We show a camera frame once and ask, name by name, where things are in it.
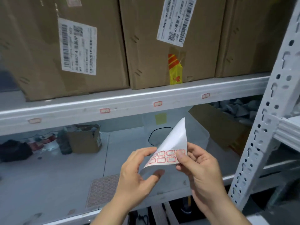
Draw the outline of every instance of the white sticker sheet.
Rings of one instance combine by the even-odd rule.
[[[176,151],[188,154],[187,135],[185,131],[185,117],[182,118],[159,146],[145,167],[153,165],[177,164]]]
[[[97,28],[58,18],[62,70],[96,75]]]
[[[196,0],[165,0],[157,39],[183,46]]]

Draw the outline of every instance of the open cardboard box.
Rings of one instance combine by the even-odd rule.
[[[209,104],[195,105],[189,113],[209,132],[224,150],[233,149],[242,155],[251,127],[231,120],[227,114]]]

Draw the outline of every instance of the cardboard box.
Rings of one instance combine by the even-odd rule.
[[[233,149],[242,155],[251,130],[250,126],[231,120],[228,115],[209,104],[193,106],[189,113],[209,132],[224,150]]]
[[[180,47],[160,41],[157,37],[159,29],[160,35],[163,34],[165,14],[171,16],[171,19],[166,17],[166,20],[172,20],[172,14],[178,13],[176,8],[180,8],[182,1],[184,7],[180,16],[185,20],[189,13],[188,1],[190,0],[120,0],[132,89],[214,77],[225,0],[192,0],[192,11],[188,14],[188,27],[184,25],[185,21],[181,20],[183,24],[178,25],[177,34],[174,32],[174,37],[171,37],[179,41],[180,31],[183,32],[183,47]],[[175,55],[182,65],[181,76],[170,75],[169,54]]]
[[[0,0],[0,18],[4,64],[27,100],[129,87],[118,0]]]
[[[296,0],[227,0],[216,77],[272,71]]]
[[[73,153],[96,153],[101,148],[100,128],[95,131],[67,132]]]

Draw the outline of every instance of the plastic bin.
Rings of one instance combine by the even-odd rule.
[[[143,114],[142,120],[148,146],[158,147],[171,132],[172,128],[185,117],[185,129],[188,142],[206,149],[209,132],[197,122],[184,108],[170,109]]]

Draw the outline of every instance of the red-bordered label sticker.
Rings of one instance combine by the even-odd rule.
[[[163,105],[162,101],[158,101],[158,102],[153,103],[153,106],[161,106],[161,105]]]
[[[157,162],[158,163],[165,163],[166,162],[166,158],[157,158]]]
[[[209,94],[209,93],[206,93],[206,94],[203,94],[203,95],[202,95],[202,98],[203,98],[203,99],[206,99],[206,98],[208,98],[208,97],[210,97],[210,94]]]
[[[154,159],[150,159],[149,164],[152,164],[152,163],[155,163],[155,162],[156,162],[155,158]]]
[[[167,162],[168,162],[168,163],[176,162],[176,157],[168,157],[168,158],[167,158]]]
[[[102,114],[110,113],[110,109],[109,108],[100,109],[100,113],[102,113]]]
[[[29,119],[28,122],[30,124],[37,124],[37,123],[41,123],[42,119],[40,117],[37,117],[37,118]]]
[[[175,150],[167,151],[167,155],[175,155]]]
[[[185,150],[183,150],[183,149],[179,149],[179,150],[176,150],[176,151],[181,151],[183,154],[185,154]]]
[[[157,153],[157,156],[165,156],[166,152],[165,151],[160,151],[159,153]]]

